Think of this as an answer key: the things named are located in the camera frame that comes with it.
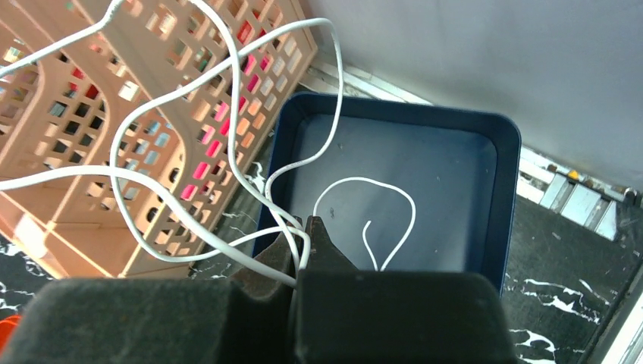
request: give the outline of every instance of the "peach plastic basket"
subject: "peach plastic basket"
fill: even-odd
[[[0,65],[102,18],[109,0],[0,2]],[[210,0],[237,47],[303,18],[296,0]],[[297,30],[242,60],[240,119],[230,130],[231,72],[151,110],[127,132],[119,165],[166,186],[213,228],[237,181],[227,165],[237,133],[245,171],[281,105],[314,57]],[[189,83],[227,57],[210,20],[187,0],[127,0],[103,32],[0,80],[0,177],[107,163],[114,132],[137,106]],[[168,256],[204,243],[161,199],[124,183],[127,207],[146,241]],[[185,277],[188,264],[151,257],[127,230],[106,177],[70,177],[0,193],[0,232],[54,277]]]

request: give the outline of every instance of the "white cable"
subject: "white cable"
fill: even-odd
[[[107,11],[105,11],[105,15],[97,23],[83,30],[80,30],[74,34],[71,34],[70,36],[66,36],[63,39],[57,42],[54,42],[46,46],[45,48],[40,49],[39,51],[34,52],[31,55],[28,55],[27,57],[22,58],[21,60],[13,64],[8,65],[7,67],[3,67],[2,70],[0,71],[0,78],[3,78],[6,74],[11,73],[17,70],[18,68],[22,68],[28,65],[29,63],[38,61],[42,57],[50,55],[53,52],[56,52],[63,47],[69,46],[73,42],[76,42],[78,40],[81,40],[82,38],[86,38],[88,36],[91,36],[92,34],[99,32],[111,21],[112,18],[114,18],[114,14],[116,14],[116,10],[118,10],[118,7],[121,6],[121,3],[123,1],[124,0],[112,0],[107,7]]]
[[[371,262],[373,262],[373,268],[376,271],[379,271],[380,269],[378,268],[378,261],[375,260],[375,256],[373,255],[373,251],[371,250],[371,246],[369,246],[369,242],[366,241],[366,229],[371,226],[371,221],[368,220],[366,222],[366,225],[364,225],[364,228],[362,229],[362,241],[364,242],[364,245],[366,246],[366,251],[369,252],[369,256],[371,256]]]
[[[230,61],[232,65],[232,95],[231,95],[231,122],[230,122],[230,130],[228,131],[228,154],[229,156],[234,156],[234,144],[235,140],[234,137],[237,135],[237,126],[236,124],[233,124],[232,119],[235,118],[238,115],[239,111],[239,88],[240,88],[240,73],[241,73],[241,66],[239,64],[239,54],[237,52],[237,47],[236,43],[234,42],[234,39],[232,35],[230,34],[230,31],[227,28],[227,25],[225,22],[221,19],[221,17],[218,16],[218,14],[212,9],[209,5],[207,5],[203,0],[190,0],[200,11],[202,11],[207,17],[212,20],[212,23],[218,28],[219,33],[221,34],[221,37],[225,41],[225,44],[228,48],[228,51],[230,52]],[[273,36],[268,36],[268,34],[265,36],[265,42],[269,42],[274,38]],[[197,77],[196,80],[188,83],[186,86],[181,87],[180,89],[177,89],[173,92],[170,92],[168,94],[165,94],[163,96],[160,96],[156,99],[153,99],[149,102],[147,102],[144,105],[141,105],[139,108],[136,110],[132,111],[121,123],[121,125],[118,127],[116,130],[116,134],[114,135],[114,139],[112,140],[111,143],[111,148],[109,152],[109,164],[110,165],[116,165],[117,160],[118,160],[118,150],[121,145],[121,141],[123,137],[125,136],[125,133],[127,132],[127,129],[129,128],[130,124],[133,123],[140,115],[144,114],[145,112],[153,109],[156,106],[165,104],[166,102],[170,102],[172,100],[178,99],[181,96],[186,95],[187,93],[191,92],[192,90],[198,88],[199,86],[203,85],[204,83],[208,82],[210,79],[215,77],[217,74],[221,73],[225,67],[221,67],[220,70],[217,70],[217,67],[212,68],[205,74],[201,75],[200,77]],[[238,170],[237,163],[233,162],[233,160],[230,160],[230,167],[235,175],[235,177],[238,179],[238,181],[241,183],[244,188],[246,188],[255,198],[255,195],[261,196],[260,193],[258,193],[252,186],[248,183],[248,181],[245,179],[245,177],[239,172],[238,174],[234,173],[235,170]],[[112,189],[114,191],[114,197],[116,199],[116,203],[118,205],[118,208],[121,210],[121,214],[123,215],[123,218],[125,220],[125,224],[127,227],[130,229],[130,232],[134,236],[134,239],[141,244],[142,246],[149,246],[149,244],[145,241],[139,230],[136,228],[136,224],[134,223],[130,213],[127,210],[127,206],[125,205],[125,200],[123,198],[123,193],[121,191],[121,184],[118,181],[118,179],[114,176],[110,176],[110,182],[112,185]],[[272,204],[269,206],[271,209],[276,209],[280,213],[284,214],[286,219],[290,221],[291,224],[293,224],[296,228],[299,228],[301,230],[301,226],[299,225],[299,222],[290,214],[285,212],[283,209],[279,208],[275,204]],[[284,231],[287,236],[292,237],[291,232],[287,228],[282,228],[282,231]],[[296,253],[296,256],[293,255],[293,260],[295,261],[295,266],[299,266],[299,252],[297,252],[296,244],[294,238],[291,238],[288,240],[288,243],[290,245],[290,250],[291,252],[294,251]]]
[[[203,227],[197,220],[195,220],[192,217],[192,215],[190,215],[183,208],[180,202],[176,200],[172,196],[172,194],[167,189],[165,189],[165,187],[163,187],[159,182],[157,182],[156,180],[153,180],[150,177],[147,177],[144,174],[141,174],[135,171],[130,171],[125,168],[115,168],[115,167],[109,167],[104,165],[81,165],[77,167],[63,167],[63,168],[53,169],[51,171],[32,174],[27,177],[20,177],[20,178],[15,178],[13,180],[2,181],[0,182],[0,190],[14,190],[21,187],[40,184],[40,183],[43,183],[49,180],[54,180],[57,178],[87,176],[87,175],[115,176],[118,178],[124,178],[126,180],[137,182],[138,184],[142,184],[143,186],[147,186],[150,190],[154,191],[154,193],[158,194],[165,201],[165,203],[168,204],[168,207],[170,208],[170,210],[172,210],[172,212],[175,213],[177,217],[192,232],[194,232],[198,237],[203,239],[206,243],[212,245],[214,248],[220,250],[221,253],[225,254],[226,256],[229,256],[230,258],[245,265],[246,267],[252,269],[253,271],[256,271],[261,275],[273,278],[277,281],[283,282],[285,284],[290,285],[291,287],[294,287],[295,280],[291,276],[286,275],[285,273],[278,271],[276,269],[270,268],[267,265],[263,265],[262,263],[257,262],[255,259],[252,259],[251,257],[243,254],[241,251],[233,248],[232,246],[227,245],[223,240],[216,237],[213,233],[208,231],[208,229]],[[275,231],[279,231],[279,229],[275,227],[273,229],[268,229],[266,231],[258,231],[257,233],[251,234],[248,237],[242,237],[240,240],[247,241],[251,239],[251,236],[258,237],[263,234],[269,234]],[[305,242],[306,240],[308,240],[308,244],[310,244],[310,239],[308,235],[301,234],[301,232],[298,231],[297,229],[293,229],[293,232],[301,236]],[[233,244],[237,245],[238,243],[241,243],[241,242],[237,242],[237,240],[235,240]],[[194,258],[194,257],[181,258],[181,257],[164,256],[153,249],[151,249],[149,253],[152,254],[157,259],[160,259],[166,262],[189,262],[190,259]],[[216,254],[218,253],[210,252],[210,253],[202,254],[202,256],[204,255],[214,256]]]
[[[332,26],[332,23],[328,19],[316,18],[316,19],[310,19],[310,20],[300,20],[300,21],[297,21],[297,22],[294,22],[294,23],[287,24],[287,25],[284,25],[282,27],[279,27],[276,30],[272,30],[270,33],[267,33],[264,36],[262,36],[261,38],[251,42],[249,45],[247,45],[246,47],[243,47],[243,49],[241,49],[241,51],[239,52],[239,56],[241,56],[241,57],[246,56],[246,55],[250,54],[252,51],[254,51],[255,49],[259,48],[260,46],[263,46],[267,42],[270,42],[274,38],[282,36],[285,33],[289,33],[292,30],[299,29],[299,28],[302,28],[302,27],[313,27],[313,26],[319,26],[319,25],[329,26],[333,31],[332,33],[334,34],[333,35],[334,40],[337,41],[337,35],[334,32],[334,28]],[[117,158],[118,158],[118,148],[119,148],[119,146],[121,144],[121,141],[122,141],[123,137],[125,136],[130,124],[132,122],[134,122],[139,116],[145,114],[147,111],[149,111],[149,110],[151,110],[151,109],[153,109],[153,108],[155,108],[155,107],[157,107],[159,105],[162,105],[162,104],[164,104],[166,102],[173,101],[173,100],[178,99],[178,98],[180,98],[182,96],[185,96],[188,93],[191,93],[192,91],[194,91],[195,89],[199,88],[201,85],[203,85],[204,83],[208,82],[210,79],[212,79],[213,77],[215,77],[216,75],[221,73],[232,62],[233,62],[232,57],[227,58],[226,60],[224,60],[220,64],[217,64],[212,69],[206,71],[204,74],[202,74],[201,76],[197,77],[194,81],[188,83],[187,85],[181,87],[180,89],[176,89],[175,91],[167,93],[167,94],[165,94],[163,96],[160,96],[160,97],[158,97],[156,99],[153,99],[153,100],[147,102],[146,104],[141,105],[140,107],[138,107],[134,111],[132,111],[123,120],[121,125],[116,130],[116,133],[114,135],[114,139],[112,141],[111,148],[110,148],[110,157],[109,157],[110,165],[116,165],[116,161],[117,161]],[[233,93],[233,96],[232,96],[233,100],[236,99],[234,97],[234,90],[238,91],[238,87],[235,87],[235,84],[236,84],[235,79],[233,77],[233,92],[232,92]],[[232,130],[232,131],[228,132],[228,155],[229,155],[229,158],[230,157],[236,158],[236,153],[234,152],[234,148],[230,147],[230,145],[234,146],[234,144],[236,144],[236,143],[234,142],[234,139],[233,139],[232,144],[231,144],[230,138],[231,137],[235,138],[236,135],[237,135],[236,123],[235,123],[235,125],[233,125],[233,122],[232,122],[233,116],[237,116],[237,115],[238,115],[238,107],[235,107],[235,105],[232,105],[231,106],[231,126],[230,126],[230,130]],[[294,217],[292,217],[290,214],[285,212],[281,207],[275,205],[272,201],[270,201],[267,198],[265,198],[264,196],[262,196],[261,193],[259,193],[257,190],[255,190],[252,187],[252,185],[250,185],[250,183],[248,183],[248,181],[245,179],[245,177],[238,170],[236,161],[234,163],[230,162],[230,166],[233,169],[233,173],[234,173],[234,170],[237,170],[238,175],[235,174],[235,177],[239,180],[239,182],[242,184],[242,186],[244,186],[244,188],[246,188],[261,203],[266,205],[271,210],[271,213],[273,213],[273,214],[277,213],[279,215],[283,215],[293,226],[295,226],[296,228],[298,228],[301,231],[303,231],[302,225]],[[125,223],[128,226],[128,228],[130,229],[130,232],[132,233],[132,235],[134,236],[134,238],[136,239],[136,241],[139,244],[141,244],[143,246],[149,246],[149,244],[145,241],[145,239],[143,239],[143,237],[141,236],[140,232],[136,228],[136,225],[134,224],[133,219],[131,218],[131,216],[129,214],[129,211],[127,209],[123,208],[123,206],[125,206],[125,202],[124,202],[123,194],[122,194],[122,191],[121,191],[121,188],[120,188],[120,184],[118,183],[118,180],[113,178],[113,177],[111,177],[110,179],[111,179],[112,184],[114,185],[114,187],[112,187],[112,189],[114,190],[114,197],[116,199],[116,203],[118,204],[119,209],[121,210],[121,214],[123,215],[123,217],[125,219]],[[286,225],[285,225],[285,223],[283,223],[283,221],[281,221],[281,224],[279,226],[280,226],[280,228],[282,229],[282,231],[286,235],[287,241],[288,241],[289,246],[290,246],[290,251],[293,254],[293,260],[296,262],[297,260],[299,260],[299,252],[298,252],[298,250],[296,248],[296,244],[295,244],[294,238],[293,238],[293,236],[292,236],[292,234],[290,232],[290,229],[284,230]],[[303,251],[302,251],[302,256],[303,256],[303,254],[305,252],[308,252],[308,254],[309,254],[310,246],[306,246],[305,241],[304,241],[304,247],[303,247]],[[296,266],[299,266],[299,268],[305,268],[306,263],[308,262],[308,258],[301,259],[301,260],[302,261],[299,261],[298,264],[296,263]]]
[[[335,27],[333,24],[327,20],[328,26],[330,27],[331,30],[331,36],[333,39],[333,45],[335,48],[335,55],[337,57],[337,69],[338,69],[338,76],[337,76],[337,81],[338,81],[338,87],[337,87],[337,105],[335,107],[335,113],[333,116],[333,123],[331,125],[331,132],[328,134],[328,138],[326,139],[326,143],[324,143],[323,146],[321,146],[320,150],[317,151],[314,155],[303,159],[302,161],[294,162],[289,165],[285,165],[282,168],[279,168],[276,170],[275,173],[270,175],[268,179],[265,182],[265,197],[269,202],[272,202],[272,194],[271,194],[271,188],[272,184],[274,183],[274,180],[277,179],[277,177],[281,176],[282,174],[293,170],[294,168],[302,167],[304,165],[307,165],[315,160],[317,160],[322,154],[326,152],[326,149],[328,149],[328,146],[331,145],[333,138],[335,136],[335,131],[337,130],[337,124],[339,123],[340,119],[340,112],[341,112],[341,106],[342,106],[342,101],[343,101],[343,63],[341,59],[341,49],[340,49],[340,43],[339,43],[339,38],[337,36],[337,33],[335,31]],[[274,220],[277,222],[277,225],[281,228],[284,228],[286,226],[284,220],[279,216],[279,214],[276,211],[273,211],[272,209],[270,210],[270,213]],[[289,231],[284,231],[286,234],[287,239],[293,239],[292,235],[290,234]],[[310,248],[306,250],[306,247],[304,246],[304,250],[302,251],[302,265],[300,268],[305,268],[306,264],[308,263],[308,258],[310,254]]]
[[[96,33],[97,31],[101,30],[113,18],[113,15],[114,15],[115,11],[118,9],[118,6],[120,5],[120,3],[122,3],[122,1],[123,0],[114,0],[114,1],[112,1],[112,3],[108,6],[108,12],[105,14],[103,19],[101,19],[98,23],[92,25],[91,27],[86,28],[85,30],[81,30],[81,31],[79,31],[79,32],[77,32],[75,34],[72,34],[71,36],[65,37],[61,41],[52,43],[51,45],[45,47],[44,49],[41,49],[40,51],[35,52],[34,54],[32,54],[30,56],[27,56],[27,57],[21,59],[18,62],[15,62],[11,66],[5,67],[4,69],[2,69],[2,71],[0,71],[0,77],[4,76],[4,75],[6,75],[6,74],[8,74],[8,73],[20,68],[20,67],[23,67],[24,65],[27,65],[27,64],[29,64],[29,63],[31,63],[33,61],[36,61],[37,59],[39,59],[39,58],[41,58],[41,57],[43,57],[45,55],[51,54],[52,52],[55,52],[56,50],[58,50],[58,49],[60,49],[60,48],[62,48],[64,46],[67,46],[67,45],[71,44],[72,42],[75,42],[75,41],[77,41],[79,39],[82,39],[84,37],[90,36],[90,35]],[[219,27],[219,30],[221,31],[221,35],[222,35],[222,37],[224,39],[226,38],[226,36],[229,36],[228,37],[229,39],[225,39],[225,40],[226,40],[227,44],[232,45],[232,47],[231,47],[231,55],[236,54],[237,57],[235,59],[236,59],[237,63],[238,63],[238,57],[239,56],[248,55],[253,50],[257,49],[258,47],[262,46],[263,44],[266,44],[267,42],[269,42],[270,40],[272,40],[272,39],[274,39],[274,38],[276,38],[278,36],[281,36],[281,35],[283,35],[285,33],[288,33],[288,32],[290,32],[292,30],[299,29],[301,27],[311,27],[311,26],[317,26],[317,25],[325,25],[325,26],[329,26],[331,28],[332,36],[333,36],[333,39],[334,39],[334,41],[336,43],[335,48],[337,50],[338,64],[341,66],[341,57],[340,57],[340,53],[339,53],[339,43],[337,41],[337,34],[336,34],[336,32],[335,32],[335,30],[333,28],[332,23],[327,19],[318,18],[318,19],[311,19],[311,20],[301,20],[301,21],[298,21],[298,22],[295,22],[295,23],[288,24],[286,26],[280,27],[280,28],[278,28],[276,30],[273,30],[270,33],[264,35],[260,39],[257,39],[256,41],[251,42],[247,47],[242,49],[239,54],[237,54],[236,48],[234,47],[234,40],[232,39],[231,35],[227,31],[227,27],[225,26],[225,24],[222,22],[222,20],[220,18],[218,18],[217,14],[210,7],[205,5],[205,3],[202,2],[202,0],[190,0],[190,1],[194,2],[195,5],[197,7],[199,7],[199,9],[204,11],[204,13],[206,13],[206,15],[208,15],[213,20],[213,22],[215,22],[215,25],[217,25]],[[220,20],[220,24],[216,24],[217,23],[217,21],[216,21],[217,18]],[[233,98],[232,98],[232,107],[231,107],[231,110],[232,110],[232,112],[231,112],[231,129],[232,129],[233,133],[229,133],[229,138],[228,138],[228,142],[232,145],[232,148],[229,147],[228,150],[233,151],[233,152],[230,153],[230,156],[232,157],[231,158],[231,167],[233,168],[233,172],[234,172],[234,169],[237,170],[237,173],[235,173],[235,177],[237,177],[237,179],[240,181],[240,183],[242,185],[244,185],[244,187],[249,192],[251,192],[251,194],[254,195],[255,198],[258,198],[261,202],[266,204],[271,209],[271,212],[273,214],[276,211],[278,214],[283,215],[289,222],[291,222],[293,225],[295,225],[296,229],[290,229],[290,228],[285,226],[283,221],[281,221],[283,226],[280,226],[280,229],[281,229],[281,231],[283,231],[286,234],[286,236],[287,236],[287,238],[289,240],[290,248],[291,248],[291,250],[294,251],[294,254],[293,254],[294,256],[298,252],[296,251],[296,246],[294,245],[294,239],[293,239],[293,236],[292,236],[291,232],[295,232],[295,234],[298,234],[299,236],[301,236],[303,238],[303,240],[304,240],[303,256],[305,256],[306,258],[301,259],[299,267],[300,268],[305,268],[306,264],[308,262],[308,257],[309,257],[309,253],[310,253],[310,241],[309,241],[309,237],[307,236],[307,234],[305,234],[303,232],[303,227],[301,226],[301,224],[299,224],[299,222],[296,219],[294,219],[290,214],[285,212],[283,209],[279,208],[278,206],[276,206],[271,201],[268,201],[267,199],[264,199],[263,196],[261,196],[260,193],[254,193],[253,191],[255,191],[255,190],[245,180],[245,178],[240,173],[240,171],[238,171],[236,162],[232,162],[236,158],[236,155],[234,153],[234,144],[235,144],[234,139],[236,137],[236,120],[235,120],[235,118],[238,116],[238,105],[237,105],[238,104],[238,96],[239,96],[238,95],[238,88],[239,88],[238,86],[240,84],[240,77],[236,77],[236,79],[235,79],[235,76],[234,76],[235,75],[235,70],[234,70],[235,67],[234,67],[234,63],[233,63],[232,58],[226,59],[225,61],[221,62],[219,65],[217,65],[216,67],[212,68],[211,70],[209,70],[208,72],[206,72],[201,77],[199,77],[196,80],[194,80],[193,82],[189,83],[188,85],[186,85],[186,86],[184,86],[184,87],[182,87],[182,88],[180,88],[180,89],[178,89],[178,90],[176,90],[176,91],[174,91],[172,93],[169,93],[169,94],[167,94],[165,96],[162,96],[161,98],[154,99],[154,100],[146,103],[144,106],[141,106],[141,107],[137,108],[130,115],[128,115],[126,120],[121,124],[121,127],[119,127],[119,129],[121,129],[121,133],[120,133],[121,135],[117,136],[114,139],[114,142],[113,142],[112,146],[113,145],[117,146],[116,156],[118,157],[118,146],[120,145],[120,141],[117,142],[117,140],[122,139],[122,137],[125,134],[125,131],[127,130],[127,127],[129,127],[131,122],[136,120],[136,118],[138,118],[140,115],[144,114],[148,110],[150,110],[150,109],[152,109],[152,108],[154,108],[154,107],[156,107],[156,106],[158,106],[158,105],[160,105],[162,103],[169,102],[169,101],[171,101],[173,99],[177,99],[178,97],[181,97],[181,96],[183,96],[183,95],[185,95],[185,94],[187,94],[187,93],[189,93],[191,91],[194,91],[197,87],[199,87],[202,84],[204,84],[207,80],[209,80],[210,78],[214,77],[216,74],[221,73],[229,64],[233,65],[233,92],[232,92],[233,93]],[[339,105],[337,107],[336,119],[339,118],[338,112],[340,110],[341,97],[342,97],[342,94],[340,93],[338,95]],[[115,160],[111,161],[111,165],[116,165]],[[80,167],[77,167],[75,170],[79,171],[78,168],[88,168],[88,167],[101,167],[101,166],[80,166]],[[82,175],[87,175],[87,174],[92,174],[92,173],[89,173],[89,172],[82,173]],[[119,177],[118,174],[110,175],[111,182],[113,184],[115,184],[116,187],[118,186],[117,177]],[[124,205],[124,200],[123,200],[123,196],[122,196],[122,193],[120,191],[120,188],[115,188],[114,189],[114,194],[116,196],[117,203],[120,202],[119,203],[119,208],[121,210],[121,214],[123,214],[124,219],[126,221],[126,224],[128,225],[128,227],[130,229],[130,232],[136,238],[137,242],[140,243],[142,245],[142,247],[144,249],[146,249],[146,251],[151,253],[156,258],[161,259],[161,260],[165,260],[165,261],[168,261],[168,260],[171,261],[171,257],[167,257],[167,256],[163,256],[163,255],[158,254],[158,252],[156,252],[154,249],[152,249],[147,244],[147,242],[143,239],[143,237],[140,236],[139,231],[136,229],[136,226],[133,223],[132,218],[131,218],[131,216],[129,215],[129,213],[127,211],[127,207],[125,207],[125,205]],[[163,193],[163,194],[166,195],[163,200],[168,201],[168,202],[172,201],[173,203],[175,202],[180,206],[180,203],[174,197],[169,197],[171,195],[167,195],[166,193]],[[183,218],[181,218],[181,221],[183,223],[185,223],[186,221],[191,222],[190,220],[196,222],[193,218],[190,218],[189,220],[184,220]],[[203,238],[206,242],[210,243],[210,245],[213,245],[215,248],[217,246],[214,243],[211,243],[211,240],[212,241],[218,240],[218,242],[224,244],[224,242],[222,240],[218,239],[216,236],[212,235],[212,237],[214,237],[214,239],[205,239],[203,237],[201,237],[201,238]],[[229,250],[227,250],[227,249],[222,250],[223,253],[226,253],[226,251],[229,252]],[[206,253],[206,255],[207,254],[216,255],[218,253],[217,252],[209,252],[209,253]],[[174,259],[179,259],[179,260],[183,261],[183,259],[202,259],[204,257],[205,257],[205,255],[202,254],[200,256],[179,257],[179,258],[174,258]]]
[[[391,261],[391,259],[397,254],[397,251],[400,250],[402,245],[404,245],[404,242],[406,242],[406,238],[409,237],[409,234],[411,234],[411,230],[413,230],[413,225],[416,223],[416,203],[413,201],[413,198],[409,196],[408,193],[406,193],[404,190],[402,190],[399,187],[393,186],[391,184],[385,184],[383,182],[379,182],[376,180],[372,180],[371,178],[366,178],[366,177],[348,177],[348,178],[342,178],[341,180],[333,182],[330,186],[326,187],[326,190],[319,195],[317,198],[317,201],[315,201],[315,206],[312,208],[312,215],[317,216],[317,208],[319,207],[319,203],[322,201],[322,197],[328,193],[333,187],[343,184],[345,182],[350,182],[350,181],[360,181],[360,182],[368,182],[370,184],[374,184],[376,186],[388,188],[389,190],[396,191],[400,193],[402,196],[406,197],[406,199],[409,200],[409,203],[411,204],[411,222],[409,223],[409,227],[406,228],[406,232],[402,236],[402,239],[400,239],[400,242],[397,243],[397,245],[391,250],[391,253],[388,255],[386,260],[384,260],[384,264],[382,264],[382,267],[379,269],[380,271],[383,271],[386,269],[388,266],[388,263]],[[375,261],[375,257],[373,256],[373,252],[371,251],[371,248],[369,246],[369,243],[366,241],[366,228],[369,227],[371,222],[367,222],[366,226],[362,230],[362,240],[364,240],[364,245],[366,245],[366,249],[369,251],[369,255],[371,256],[371,260],[373,261],[373,265],[375,266],[375,270],[378,270],[378,263]]]

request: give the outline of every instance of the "navy blue tray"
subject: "navy blue tray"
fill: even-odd
[[[331,128],[336,96],[299,93],[281,110],[269,173],[313,155]],[[416,203],[416,224],[387,270],[474,271],[502,288],[509,248],[520,132],[500,115],[346,97],[334,141],[310,165],[273,184],[274,201],[304,221],[322,191],[360,176],[393,184]],[[346,182],[321,201],[333,243],[357,268],[373,269],[407,229],[411,208],[399,193]],[[275,226],[264,207],[259,228]],[[254,254],[275,236],[255,242]]]

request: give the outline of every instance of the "black marble floor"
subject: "black marble floor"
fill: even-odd
[[[265,182],[270,141],[247,178]],[[237,196],[215,233],[233,240],[256,229],[259,204]],[[523,362],[578,362],[609,322],[641,264],[643,210],[620,206],[619,239],[606,240],[519,197],[503,292],[516,352]],[[250,254],[252,243],[238,246]],[[190,278],[225,278],[238,264],[223,255],[198,262]],[[0,240],[0,319],[22,312],[51,278],[6,240]]]

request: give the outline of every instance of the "gray wall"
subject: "gray wall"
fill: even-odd
[[[508,115],[527,146],[643,189],[643,0],[303,2],[335,23],[345,61],[440,105]]]

